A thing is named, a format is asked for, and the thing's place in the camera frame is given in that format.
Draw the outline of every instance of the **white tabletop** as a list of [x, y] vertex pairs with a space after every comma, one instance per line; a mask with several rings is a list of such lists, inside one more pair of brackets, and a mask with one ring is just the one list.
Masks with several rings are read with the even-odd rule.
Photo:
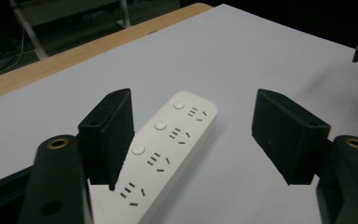
[[0, 178], [38, 145], [131, 88], [135, 131], [175, 93], [214, 102], [218, 121], [152, 223], [320, 223], [311, 186], [287, 187], [251, 136], [257, 89], [277, 91], [358, 136], [353, 49], [222, 5], [0, 97]]

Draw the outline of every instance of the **power strip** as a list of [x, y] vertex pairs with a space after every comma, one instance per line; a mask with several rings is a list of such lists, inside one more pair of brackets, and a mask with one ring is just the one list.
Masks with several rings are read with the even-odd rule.
[[94, 221], [148, 223], [212, 132], [217, 107], [181, 91], [134, 136], [116, 189], [90, 186]]

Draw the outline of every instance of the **wooden surface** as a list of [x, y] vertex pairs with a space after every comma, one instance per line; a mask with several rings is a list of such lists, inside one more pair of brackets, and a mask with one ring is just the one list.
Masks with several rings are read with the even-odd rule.
[[98, 54], [129, 43], [142, 36], [183, 21], [212, 7], [194, 4], [174, 12], [145, 21], [126, 30], [91, 41], [74, 49], [51, 56], [46, 60], [29, 64], [0, 76], [0, 96], [33, 83], [43, 77], [53, 75], [62, 69], [86, 61]]

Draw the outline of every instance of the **screw hole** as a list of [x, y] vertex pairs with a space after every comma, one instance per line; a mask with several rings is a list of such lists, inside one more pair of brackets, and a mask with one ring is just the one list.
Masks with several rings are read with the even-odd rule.
[[48, 148], [49, 149], [59, 149], [62, 147], [65, 147], [66, 145], [68, 145], [69, 140], [66, 138], [58, 138], [58, 139], [54, 139], [51, 142], [48, 143]]
[[358, 149], [358, 139], [356, 138], [348, 138], [345, 141], [350, 147], [354, 147]]
[[318, 126], [319, 125], [318, 122], [316, 122], [316, 121], [308, 121], [308, 124], [310, 126]]
[[42, 209], [40, 210], [40, 213], [43, 216], [52, 216], [56, 213], [58, 213], [62, 208], [62, 201], [60, 200], [54, 200], [48, 203], [45, 203], [43, 205]]

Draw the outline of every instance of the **black mount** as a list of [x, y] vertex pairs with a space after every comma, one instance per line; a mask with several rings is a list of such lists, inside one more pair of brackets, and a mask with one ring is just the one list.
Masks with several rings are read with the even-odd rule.
[[92, 223], [89, 182], [113, 190], [134, 136], [131, 91], [106, 95], [77, 136], [43, 142], [34, 165], [0, 180], [0, 223]]
[[317, 198], [324, 224], [358, 223], [358, 137], [327, 139], [330, 125], [286, 96], [257, 92], [252, 136], [288, 185], [320, 177]]

